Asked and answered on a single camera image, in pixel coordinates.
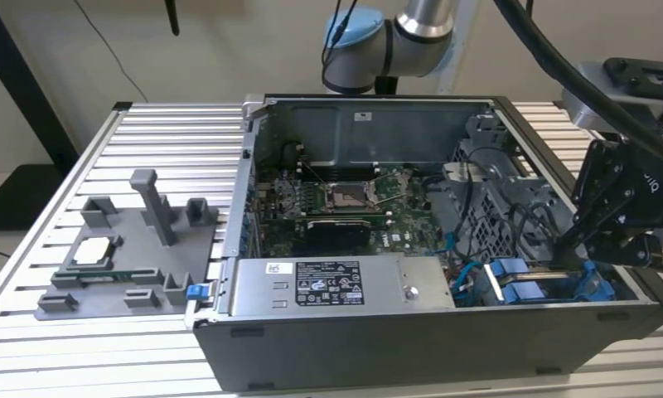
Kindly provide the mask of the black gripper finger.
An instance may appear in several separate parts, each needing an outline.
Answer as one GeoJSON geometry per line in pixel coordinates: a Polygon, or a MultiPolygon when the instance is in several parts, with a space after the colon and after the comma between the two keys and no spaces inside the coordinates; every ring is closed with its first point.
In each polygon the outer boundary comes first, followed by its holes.
{"type": "Polygon", "coordinates": [[[619,223],[619,210],[625,201],[619,197],[623,171],[623,144],[596,140],[589,145],[571,200],[576,205],[573,226],[556,241],[556,259],[569,261],[584,245],[589,256],[589,240],[599,234],[616,234],[631,240],[640,227],[619,223]]]}
{"type": "Polygon", "coordinates": [[[589,258],[613,265],[663,265],[661,239],[648,233],[631,240],[616,234],[599,234],[589,240],[589,258]]]}

